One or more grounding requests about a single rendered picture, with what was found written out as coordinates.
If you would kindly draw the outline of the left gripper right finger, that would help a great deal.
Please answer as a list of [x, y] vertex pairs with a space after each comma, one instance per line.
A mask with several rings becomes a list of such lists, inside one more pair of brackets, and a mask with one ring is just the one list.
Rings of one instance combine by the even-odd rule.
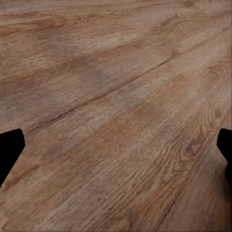
[[232, 130], [222, 128], [218, 134], [217, 147], [232, 167]]

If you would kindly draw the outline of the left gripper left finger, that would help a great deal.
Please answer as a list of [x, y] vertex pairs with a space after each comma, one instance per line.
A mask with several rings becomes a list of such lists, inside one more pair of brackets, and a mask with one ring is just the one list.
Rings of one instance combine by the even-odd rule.
[[0, 134], [0, 187], [25, 148], [21, 129]]

